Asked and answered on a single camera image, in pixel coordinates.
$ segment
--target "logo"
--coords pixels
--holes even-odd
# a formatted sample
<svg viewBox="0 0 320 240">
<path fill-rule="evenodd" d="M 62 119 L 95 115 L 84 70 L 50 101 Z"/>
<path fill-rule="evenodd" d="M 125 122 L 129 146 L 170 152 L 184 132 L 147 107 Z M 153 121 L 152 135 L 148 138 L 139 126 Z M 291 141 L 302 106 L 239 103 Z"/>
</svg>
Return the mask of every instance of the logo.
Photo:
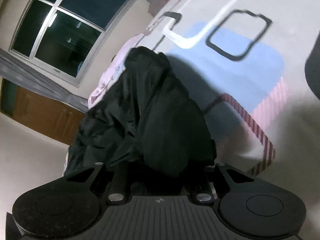
<svg viewBox="0 0 320 240">
<path fill-rule="evenodd" d="M 163 198 L 157 198 L 156 201 L 157 201 L 158 203 L 162 203 L 162 202 L 164 201 L 164 199 L 163 199 Z"/>
</svg>

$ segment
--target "black plastic base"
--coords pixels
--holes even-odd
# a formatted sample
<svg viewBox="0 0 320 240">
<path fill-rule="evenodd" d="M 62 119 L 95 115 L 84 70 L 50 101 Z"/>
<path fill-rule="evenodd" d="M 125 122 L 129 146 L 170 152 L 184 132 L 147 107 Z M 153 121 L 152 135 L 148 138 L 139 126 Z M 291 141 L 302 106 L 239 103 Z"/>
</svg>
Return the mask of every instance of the black plastic base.
<svg viewBox="0 0 320 240">
<path fill-rule="evenodd" d="M 12 212 L 21 239 L 296 240 L 305 219 L 297 196 L 226 164 L 163 178 L 174 194 L 153 195 L 150 174 L 95 165 L 26 192 Z"/>
</svg>

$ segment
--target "metal screw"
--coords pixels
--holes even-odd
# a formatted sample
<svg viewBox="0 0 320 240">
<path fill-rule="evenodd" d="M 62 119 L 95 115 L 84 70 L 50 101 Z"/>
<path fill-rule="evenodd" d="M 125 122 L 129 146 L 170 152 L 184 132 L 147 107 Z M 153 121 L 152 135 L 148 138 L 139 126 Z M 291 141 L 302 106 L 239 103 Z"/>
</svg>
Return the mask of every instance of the metal screw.
<svg viewBox="0 0 320 240">
<path fill-rule="evenodd" d="M 113 193 L 111 195 L 108 196 L 108 199 L 110 201 L 121 201 L 124 199 L 124 196 L 120 193 Z"/>
<path fill-rule="evenodd" d="M 204 202 L 204 201 L 209 201 L 212 199 L 212 197 L 207 194 L 207 193 L 200 193 L 197 195 L 197 200 L 199 200 L 200 202 Z"/>
</svg>

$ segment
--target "black cloth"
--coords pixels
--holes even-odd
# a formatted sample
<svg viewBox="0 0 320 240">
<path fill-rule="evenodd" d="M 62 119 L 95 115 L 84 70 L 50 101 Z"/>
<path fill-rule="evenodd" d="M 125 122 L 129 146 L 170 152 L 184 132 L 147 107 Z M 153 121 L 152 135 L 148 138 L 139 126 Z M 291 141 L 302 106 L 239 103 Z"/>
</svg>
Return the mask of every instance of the black cloth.
<svg viewBox="0 0 320 240">
<path fill-rule="evenodd" d="M 126 70 L 83 118 L 65 174 L 96 162 L 141 160 L 177 178 L 189 161 L 213 165 L 210 133 L 198 105 L 163 53 L 132 49 Z"/>
</svg>

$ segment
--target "circular pad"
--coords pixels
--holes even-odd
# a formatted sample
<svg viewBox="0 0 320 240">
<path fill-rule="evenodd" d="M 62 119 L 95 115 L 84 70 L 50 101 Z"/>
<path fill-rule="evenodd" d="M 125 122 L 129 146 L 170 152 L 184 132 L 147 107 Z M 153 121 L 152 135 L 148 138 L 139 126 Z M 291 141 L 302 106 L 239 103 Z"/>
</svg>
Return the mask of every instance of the circular pad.
<svg viewBox="0 0 320 240">
<path fill-rule="evenodd" d="M 271 217 L 283 210 L 283 203 L 273 196 L 257 195 L 247 200 L 247 208 L 258 216 Z"/>
<path fill-rule="evenodd" d="M 52 194 L 30 190 L 15 201 L 12 215 L 28 235 L 65 238 L 91 226 L 99 210 L 99 200 L 90 191 Z"/>
</svg>

